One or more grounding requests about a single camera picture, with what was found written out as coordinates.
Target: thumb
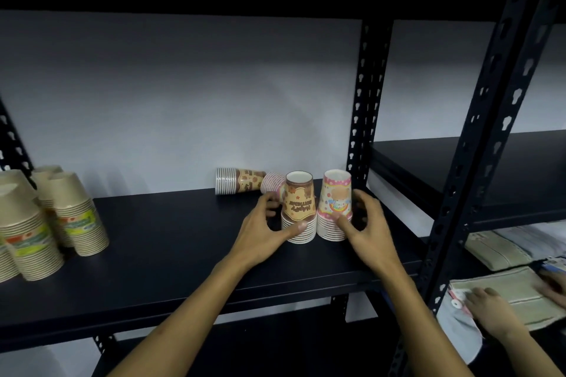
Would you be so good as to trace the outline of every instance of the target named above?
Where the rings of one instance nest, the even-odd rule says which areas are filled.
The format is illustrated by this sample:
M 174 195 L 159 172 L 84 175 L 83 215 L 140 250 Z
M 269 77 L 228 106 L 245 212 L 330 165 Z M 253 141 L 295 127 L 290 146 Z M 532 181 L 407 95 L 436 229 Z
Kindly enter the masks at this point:
M 336 225 L 340 227 L 346 237 L 351 240 L 355 235 L 359 234 L 359 231 L 354 228 L 354 225 L 350 223 L 348 218 L 344 215 L 333 213 L 332 218 L 336 222 Z
M 305 221 L 296 222 L 291 226 L 279 231 L 279 234 L 283 237 L 283 240 L 288 240 L 295 236 L 298 236 L 307 228 L 307 223 Z
M 563 309 L 566 309 L 566 297 L 564 295 L 560 295 L 546 283 L 537 284 L 534 287 L 541 295 L 553 300 L 556 304 L 558 304 Z

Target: person's right hand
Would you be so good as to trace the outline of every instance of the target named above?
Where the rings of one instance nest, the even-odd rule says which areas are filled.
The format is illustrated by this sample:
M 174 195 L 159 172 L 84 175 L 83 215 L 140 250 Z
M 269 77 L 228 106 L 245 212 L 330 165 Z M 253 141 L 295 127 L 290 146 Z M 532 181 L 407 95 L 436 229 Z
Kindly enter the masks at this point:
M 495 289 L 474 288 L 466 295 L 465 304 L 484 329 L 501 342 L 509 335 L 529 333 Z
M 555 282 L 557 290 L 548 283 L 541 284 L 535 288 L 542 295 L 553 300 L 563 309 L 566 309 L 566 275 L 564 273 L 541 270 L 541 276 Z
M 344 231 L 360 259 L 378 275 L 399 267 L 403 269 L 379 200 L 359 189 L 353 192 L 366 208 L 367 226 L 358 231 L 345 216 L 335 213 L 336 224 Z

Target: lower shelf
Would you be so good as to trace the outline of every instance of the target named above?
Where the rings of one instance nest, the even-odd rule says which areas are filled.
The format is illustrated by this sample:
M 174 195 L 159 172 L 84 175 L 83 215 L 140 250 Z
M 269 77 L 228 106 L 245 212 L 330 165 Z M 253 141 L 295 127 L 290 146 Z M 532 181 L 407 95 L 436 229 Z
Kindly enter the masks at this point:
M 252 376 L 385 375 L 396 338 L 391 319 L 339 323 L 331 306 L 215 325 L 188 373 Z M 93 377 L 107 375 L 142 338 L 119 342 Z

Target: textile item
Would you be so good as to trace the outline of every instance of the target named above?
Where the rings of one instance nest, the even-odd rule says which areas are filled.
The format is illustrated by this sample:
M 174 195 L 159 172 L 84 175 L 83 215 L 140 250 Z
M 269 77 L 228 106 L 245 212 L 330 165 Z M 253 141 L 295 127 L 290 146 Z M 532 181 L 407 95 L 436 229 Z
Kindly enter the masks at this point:
M 552 235 L 542 231 L 541 228 L 550 231 Z M 559 229 L 559 227 L 551 224 L 533 224 L 496 229 L 494 231 L 501 237 L 505 237 L 518 245 L 534 261 L 537 261 L 559 257 L 566 253 L 566 242 L 557 235 Z
M 476 279 L 451 280 L 451 289 L 470 291 L 472 288 L 493 288 L 507 300 L 529 331 L 545 328 L 566 317 L 562 309 L 539 294 L 533 285 L 542 283 L 529 267 L 519 267 Z
M 452 300 L 448 292 L 444 294 L 436 320 L 466 365 L 471 363 L 482 349 L 482 333 L 461 303 Z
M 491 271 L 525 266 L 533 261 L 527 252 L 493 231 L 471 233 L 466 249 Z

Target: beige cloth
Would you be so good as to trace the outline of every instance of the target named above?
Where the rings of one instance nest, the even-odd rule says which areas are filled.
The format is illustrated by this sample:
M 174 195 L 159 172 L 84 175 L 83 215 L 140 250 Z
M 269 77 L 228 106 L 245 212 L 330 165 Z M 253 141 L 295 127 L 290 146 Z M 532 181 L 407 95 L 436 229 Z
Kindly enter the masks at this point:
M 525 266 L 533 261 L 527 252 L 493 231 L 471 233 L 466 249 L 491 271 Z
M 542 283 L 529 267 L 520 267 L 476 279 L 451 280 L 450 288 L 469 291 L 493 288 L 507 300 L 529 331 L 545 328 L 566 317 L 566 310 L 543 297 L 533 285 Z

